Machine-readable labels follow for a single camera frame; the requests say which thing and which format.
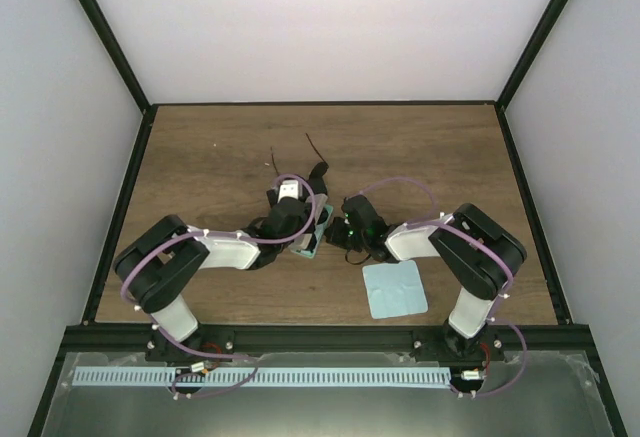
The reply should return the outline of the grey glasses case green lining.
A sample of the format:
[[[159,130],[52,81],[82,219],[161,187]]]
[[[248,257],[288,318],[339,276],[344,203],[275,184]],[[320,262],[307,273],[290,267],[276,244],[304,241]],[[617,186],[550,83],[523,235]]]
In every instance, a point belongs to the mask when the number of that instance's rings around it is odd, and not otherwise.
[[[328,204],[328,196],[326,194],[317,194],[314,197],[314,202],[316,204],[316,212],[313,225],[289,246],[292,253],[309,259],[315,257],[333,212],[333,207]]]

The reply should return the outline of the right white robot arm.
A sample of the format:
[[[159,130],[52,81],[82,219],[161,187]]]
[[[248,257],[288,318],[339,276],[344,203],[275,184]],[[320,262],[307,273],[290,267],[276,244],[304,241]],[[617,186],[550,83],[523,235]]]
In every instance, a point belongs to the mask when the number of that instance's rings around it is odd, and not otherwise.
[[[523,244],[471,203],[435,220],[402,224],[386,223],[363,195],[346,199],[342,211],[324,231],[335,247],[385,264],[442,259],[461,286],[443,324],[445,350],[458,360],[471,357],[527,259]]]

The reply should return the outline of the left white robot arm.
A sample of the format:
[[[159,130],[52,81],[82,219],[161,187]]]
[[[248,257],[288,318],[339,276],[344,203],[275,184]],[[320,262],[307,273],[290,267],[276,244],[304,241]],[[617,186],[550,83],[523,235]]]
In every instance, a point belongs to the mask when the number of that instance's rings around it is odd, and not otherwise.
[[[158,221],[114,260],[124,295],[169,336],[169,348],[181,360],[204,349],[199,321],[182,297],[195,273],[208,268],[258,270],[287,248],[313,254],[331,211],[320,194],[304,202],[290,197],[274,204],[236,232],[211,232],[188,226],[176,215]]]

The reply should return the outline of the black geometric glasses case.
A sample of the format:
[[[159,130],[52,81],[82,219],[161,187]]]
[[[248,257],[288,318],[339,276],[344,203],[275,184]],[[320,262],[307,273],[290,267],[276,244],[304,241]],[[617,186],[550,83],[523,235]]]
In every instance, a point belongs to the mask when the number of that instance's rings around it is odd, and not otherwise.
[[[319,208],[322,208],[326,204],[328,199],[328,190],[327,190],[326,184],[324,183],[324,180],[322,178],[309,178],[307,180],[307,185],[311,188],[315,205]],[[310,204],[311,203],[310,193],[303,184],[302,186],[303,186],[303,194],[302,194],[302,197],[299,199],[299,201]],[[266,192],[268,202],[271,206],[274,206],[278,202],[277,201],[278,187],[279,185],[275,188],[269,189]]]

